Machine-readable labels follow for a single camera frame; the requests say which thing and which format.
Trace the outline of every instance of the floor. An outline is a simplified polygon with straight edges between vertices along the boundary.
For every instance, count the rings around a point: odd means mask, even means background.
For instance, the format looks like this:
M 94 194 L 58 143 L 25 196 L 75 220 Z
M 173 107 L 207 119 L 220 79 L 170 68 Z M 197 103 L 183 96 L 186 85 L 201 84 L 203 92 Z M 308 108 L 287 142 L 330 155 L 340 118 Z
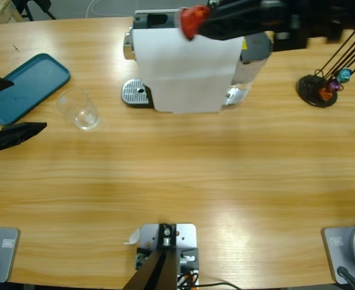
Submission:
M 57 19 L 85 18 L 91 0 L 51 0 L 50 12 Z M 171 9 L 206 4 L 207 0 L 94 0 L 88 18 L 133 16 L 135 10 Z M 34 20 L 49 20 L 34 1 L 28 4 Z

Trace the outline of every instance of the small label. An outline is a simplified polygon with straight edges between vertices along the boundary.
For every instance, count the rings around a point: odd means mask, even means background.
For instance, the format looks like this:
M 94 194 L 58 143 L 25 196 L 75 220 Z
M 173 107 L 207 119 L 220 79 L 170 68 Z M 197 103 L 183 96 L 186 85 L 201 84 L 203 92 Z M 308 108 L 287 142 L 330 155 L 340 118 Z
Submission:
M 2 248 L 13 248 L 15 240 L 4 239 L 2 243 Z
M 330 242 L 332 244 L 332 246 L 342 246 L 344 243 L 342 242 L 342 238 L 341 237 L 331 237 L 330 238 Z
M 242 50 L 248 50 L 248 44 L 246 43 L 245 38 L 243 38 L 243 40 L 242 40 Z

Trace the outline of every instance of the black stand base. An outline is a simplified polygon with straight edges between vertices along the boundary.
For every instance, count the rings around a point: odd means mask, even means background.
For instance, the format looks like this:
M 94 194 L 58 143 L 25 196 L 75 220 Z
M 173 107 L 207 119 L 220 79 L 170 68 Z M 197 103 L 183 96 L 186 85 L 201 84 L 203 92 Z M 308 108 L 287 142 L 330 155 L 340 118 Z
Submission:
M 305 76 L 296 84 L 296 90 L 301 99 L 312 106 L 325 108 L 337 101 L 337 93 L 334 92 L 330 100 L 323 100 L 319 90 L 325 85 L 325 80 L 319 76 Z

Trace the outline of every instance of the white sticker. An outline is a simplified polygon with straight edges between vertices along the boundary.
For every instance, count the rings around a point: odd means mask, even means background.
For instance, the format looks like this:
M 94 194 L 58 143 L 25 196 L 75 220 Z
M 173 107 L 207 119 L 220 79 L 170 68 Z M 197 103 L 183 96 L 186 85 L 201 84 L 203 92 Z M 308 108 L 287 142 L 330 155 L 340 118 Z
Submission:
M 2 248 L 13 248 L 15 240 L 4 239 L 2 243 Z
M 332 246 L 342 246 L 344 243 L 342 242 L 342 238 L 341 237 L 331 237 L 330 238 L 330 242 L 332 244 Z

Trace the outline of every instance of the clear glass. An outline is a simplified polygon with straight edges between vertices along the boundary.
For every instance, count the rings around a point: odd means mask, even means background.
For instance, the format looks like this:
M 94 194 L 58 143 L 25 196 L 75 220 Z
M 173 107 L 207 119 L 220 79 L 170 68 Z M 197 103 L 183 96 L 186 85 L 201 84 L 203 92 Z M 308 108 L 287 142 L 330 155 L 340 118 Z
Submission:
M 90 130 L 100 124 L 100 114 L 86 90 L 68 89 L 57 100 L 57 110 L 78 128 Z

